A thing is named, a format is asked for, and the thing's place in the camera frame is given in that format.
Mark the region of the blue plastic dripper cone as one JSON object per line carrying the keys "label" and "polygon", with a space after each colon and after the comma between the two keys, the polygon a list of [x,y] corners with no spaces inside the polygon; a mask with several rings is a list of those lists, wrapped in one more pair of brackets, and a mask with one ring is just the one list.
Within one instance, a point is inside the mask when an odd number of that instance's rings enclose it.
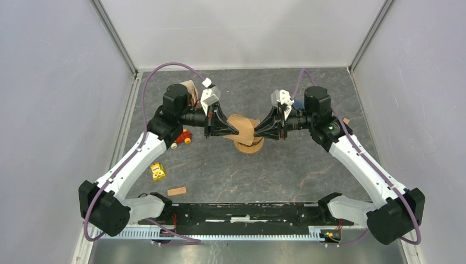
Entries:
{"label": "blue plastic dripper cone", "polygon": [[296,110],[305,109],[304,103],[302,101],[298,100],[298,99],[294,99],[294,102],[293,102],[292,106]]}

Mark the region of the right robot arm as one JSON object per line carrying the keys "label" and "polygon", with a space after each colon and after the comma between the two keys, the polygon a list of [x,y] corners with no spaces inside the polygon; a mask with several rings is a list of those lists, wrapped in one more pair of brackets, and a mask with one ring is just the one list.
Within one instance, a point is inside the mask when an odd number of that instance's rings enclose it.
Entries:
{"label": "right robot arm", "polygon": [[276,90],[271,101],[272,110],[255,127],[255,136],[280,140],[289,131],[307,129],[313,141],[342,163],[371,199],[358,201],[336,192],[328,195],[319,201],[317,210],[322,223],[350,221],[384,245],[398,239],[411,245],[421,243],[425,195],[418,188],[406,188],[372,158],[333,110],[326,88],[306,88],[302,109],[293,108],[294,101],[285,90]]}

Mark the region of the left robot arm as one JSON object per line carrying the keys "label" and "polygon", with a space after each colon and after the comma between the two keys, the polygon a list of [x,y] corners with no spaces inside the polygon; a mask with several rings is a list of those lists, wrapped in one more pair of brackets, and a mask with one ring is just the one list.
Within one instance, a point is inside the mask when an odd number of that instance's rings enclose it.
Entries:
{"label": "left robot arm", "polygon": [[166,224],[172,219],[172,208],[155,195],[127,199],[135,181],[171,147],[186,125],[204,127],[207,136],[239,134],[221,112],[219,90],[208,84],[202,92],[200,107],[193,101],[195,90],[192,81],[168,86],[162,105],[133,147],[105,175],[79,186],[80,213],[85,227],[92,224],[114,237],[132,222],[153,218],[159,224]]}

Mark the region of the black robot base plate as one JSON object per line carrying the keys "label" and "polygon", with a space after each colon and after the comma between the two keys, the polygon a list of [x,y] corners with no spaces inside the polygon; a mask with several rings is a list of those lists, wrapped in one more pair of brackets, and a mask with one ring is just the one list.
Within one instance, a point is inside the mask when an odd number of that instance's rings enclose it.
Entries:
{"label": "black robot base plate", "polygon": [[155,221],[181,235],[303,235],[308,228],[353,226],[317,203],[171,203]]}

